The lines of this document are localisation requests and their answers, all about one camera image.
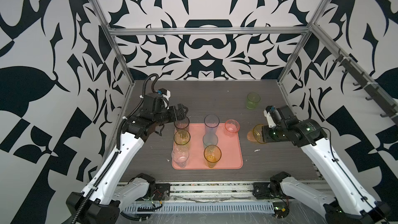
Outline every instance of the pink tray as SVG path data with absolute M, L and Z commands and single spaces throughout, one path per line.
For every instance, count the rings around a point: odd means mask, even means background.
M 224 134 L 225 123 L 220 123 L 217 128 L 216 135 L 218 137 L 217 146 L 221 149 L 221 159 L 216 166 L 209 168 L 203 155 L 203 136 L 205 135 L 205 124 L 189 124 L 189 133 L 191 140 L 189 141 L 189 158 L 186 167 L 179 167 L 172 161 L 175 169 L 239 169 L 243 165 L 242 153 L 240 151 L 239 137 L 236 134 L 228 137 Z

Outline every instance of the pink cup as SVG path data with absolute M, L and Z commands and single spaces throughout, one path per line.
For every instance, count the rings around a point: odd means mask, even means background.
M 224 133 L 228 137 L 233 137 L 238 134 L 240 125 L 237 121 L 230 119 L 225 122 Z

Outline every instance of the aluminum frame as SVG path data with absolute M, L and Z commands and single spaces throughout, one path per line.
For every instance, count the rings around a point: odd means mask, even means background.
M 109 28 L 112 36 L 198 35 L 198 34 L 302 34 L 306 26 L 297 27 L 206 27 L 206 28 Z
M 130 69 L 128 68 L 126 64 L 126 60 L 124 56 L 122 55 L 119 46 L 117 45 L 117 42 L 115 41 L 114 37 L 109 33 L 108 29 L 108 22 L 103 14 L 103 11 L 101 9 L 100 4 L 98 3 L 98 0 L 88 0 L 93 7 L 94 13 L 102 27 L 102 30 L 105 34 L 106 39 L 108 40 L 109 44 L 111 45 L 112 50 L 115 52 L 116 59 L 119 62 L 120 66 L 122 67 L 122 71 L 124 75 L 126 76 L 128 82 L 130 85 L 133 85 L 134 79 L 130 73 Z
M 319 19 L 322 17 L 323 13 L 325 12 L 326 7 L 329 5 L 329 3 L 331 2 L 331 0 L 321 0 L 318 7 L 316 8 L 315 13 L 313 14 L 313 16 L 311 17 L 311 20 L 308 22 L 308 28 L 314 24 L 317 23 L 319 21 Z M 285 67 L 283 68 L 281 75 L 278 78 L 278 81 L 280 83 L 283 82 L 283 80 L 286 78 L 286 76 L 289 74 L 289 71 L 291 70 L 291 68 L 293 67 L 293 64 L 296 62 L 301 50 L 304 48 L 304 46 L 306 45 L 308 39 L 311 36 L 311 32 L 307 32 L 306 34 L 304 34 L 301 39 L 299 40 L 299 42 L 297 43 L 295 49 L 293 50 L 293 53 L 290 55 L 289 59 L 287 60 L 287 63 L 285 65 Z
M 287 94 L 287 92 L 286 92 L 285 87 L 283 86 L 282 83 L 279 83 L 279 82 L 278 82 L 278 86 L 279 86 L 279 89 L 281 90 L 283 99 L 285 100 L 286 104 L 289 106 L 290 110 L 293 111 L 293 106 L 292 106 L 292 104 L 289 102 L 288 94 Z
M 349 55 L 317 24 L 311 24 L 309 28 L 310 31 L 336 58 L 339 57 L 340 54 L 342 54 L 344 57 L 349 57 Z
M 325 180 L 298 180 L 300 183 L 325 194 L 334 195 L 329 184 Z M 157 183 L 170 184 L 171 201 L 262 201 L 253 196 L 253 183 L 259 181 L 159 181 Z M 127 182 L 119 182 L 117 189 Z
M 124 114 L 126 112 L 127 105 L 128 105 L 128 102 L 130 101 L 132 90 L 133 90 L 134 86 L 135 86 L 135 83 L 133 85 L 129 85 L 129 88 L 127 89 L 126 97 L 124 99 L 122 108 L 120 109 L 120 113 L 119 113 L 119 115 L 117 117 L 116 124 L 113 127 L 112 136 L 109 138 L 108 144 L 105 147 L 105 152 L 104 152 L 104 154 L 102 156 L 102 160 L 101 160 L 100 164 L 98 165 L 98 168 L 101 168 L 101 166 L 103 165 L 105 160 L 108 158 L 108 156 L 112 152 L 113 147 L 115 147 L 115 145 L 116 145 L 117 128 L 119 127 L 120 123 L 122 122 L 122 118 L 123 118 L 123 116 L 124 116 Z

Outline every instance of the black and white patterned wall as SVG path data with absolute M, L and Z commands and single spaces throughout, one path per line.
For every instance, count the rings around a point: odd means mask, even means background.
M 320 26 L 398 99 L 398 0 L 332 0 Z M 312 35 L 283 82 L 300 119 L 331 130 L 336 151 L 354 176 L 392 209 L 398 221 L 398 127 Z
M 88 0 L 0 1 L 2 223 L 61 223 L 129 83 Z
M 277 79 L 300 34 L 118 36 L 135 79 Z
M 113 28 L 306 26 L 320 0 L 99 0 Z M 135 79 L 277 79 L 298 34 L 119 37 Z

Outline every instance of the drinking glass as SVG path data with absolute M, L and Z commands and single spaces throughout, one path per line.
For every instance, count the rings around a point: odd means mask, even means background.
M 216 133 L 220 119 L 215 114 L 209 114 L 205 117 L 206 133 Z
M 178 130 L 174 134 L 174 142 L 179 146 L 187 146 L 189 147 L 191 140 L 191 135 L 187 130 Z
M 263 131 L 262 131 L 262 127 L 264 125 L 263 124 L 258 124 L 253 128 L 253 136 L 254 139 L 259 142 L 260 144 L 266 144 L 266 142 L 263 141 Z
M 184 168 L 189 158 L 189 150 L 185 146 L 175 146 L 172 151 L 172 159 L 179 167 Z
M 215 145 L 209 145 L 206 147 L 203 154 L 205 155 L 207 165 L 210 168 L 213 168 L 221 159 L 221 150 Z
M 248 109 L 255 109 L 260 99 L 260 95 L 257 93 L 249 93 L 246 97 L 246 107 Z
M 218 137 L 214 133 L 208 133 L 203 136 L 203 148 L 208 147 L 209 145 L 217 145 Z
M 240 125 L 236 120 L 230 119 L 225 122 L 224 133 L 228 137 L 235 136 L 240 129 Z
M 177 130 L 187 130 L 189 132 L 189 118 L 185 117 L 181 121 L 175 121 L 174 126 Z

